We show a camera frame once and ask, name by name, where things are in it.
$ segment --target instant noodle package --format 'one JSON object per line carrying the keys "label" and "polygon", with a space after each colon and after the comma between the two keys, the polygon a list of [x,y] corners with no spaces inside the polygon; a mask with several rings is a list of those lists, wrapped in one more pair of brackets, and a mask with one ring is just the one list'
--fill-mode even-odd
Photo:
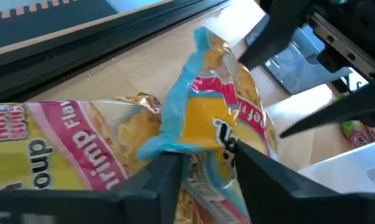
{"label": "instant noodle package", "polygon": [[179,152],[175,223],[250,223],[230,148],[240,139],[276,159],[272,122],[227,43],[206,28],[194,38],[163,106],[151,95],[0,103],[0,189],[111,190]]}

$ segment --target wooden table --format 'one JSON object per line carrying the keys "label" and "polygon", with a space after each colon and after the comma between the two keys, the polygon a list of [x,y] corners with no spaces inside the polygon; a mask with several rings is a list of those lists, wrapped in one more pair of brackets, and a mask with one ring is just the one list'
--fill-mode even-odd
{"label": "wooden table", "polygon": [[[93,100],[136,95],[143,91],[164,101],[183,64],[195,51],[192,32],[201,26],[227,40],[238,57],[244,37],[263,17],[253,0],[232,0],[99,66],[34,97],[42,100]],[[280,131],[334,98],[327,85],[289,97],[261,68],[252,70],[264,106]],[[338,125],[327,125],[280,141],[279,160],[294,170],[350,150]]]}

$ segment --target white container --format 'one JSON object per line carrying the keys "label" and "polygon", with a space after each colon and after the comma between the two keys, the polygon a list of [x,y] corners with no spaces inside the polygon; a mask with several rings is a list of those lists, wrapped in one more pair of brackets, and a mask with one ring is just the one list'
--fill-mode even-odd
{"label": "white container", "polygon": [[375,192],[375,142],[298,172],[339,193]]}

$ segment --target robotic arm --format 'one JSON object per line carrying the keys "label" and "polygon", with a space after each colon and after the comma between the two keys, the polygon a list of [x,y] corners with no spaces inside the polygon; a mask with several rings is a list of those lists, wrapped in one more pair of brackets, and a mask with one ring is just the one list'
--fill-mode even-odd
{"label": "robotic arm", "polygon": [[370,82],[347,99],[297,122],[280,136],[353,119],[375,127],[375,0],[261,0],[259,3],[270,20],[239,59],[249,69],[287,48],[295,29],[309,24],[326,45],[318,61],[327,70],[353,67]]}

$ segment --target beef flavor noodle package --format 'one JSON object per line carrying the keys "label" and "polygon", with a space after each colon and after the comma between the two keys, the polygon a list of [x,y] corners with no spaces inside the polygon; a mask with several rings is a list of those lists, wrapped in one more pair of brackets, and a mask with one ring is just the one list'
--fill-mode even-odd
{"label": "beef flavor noodle package", "polygon": [[0,190],[111,190],[164,151],[187,155],[175,223],[249,223],[237,139],[276,158],[273,126],[227,43],[194,33],[164,106],[151,95],[0,103]]}

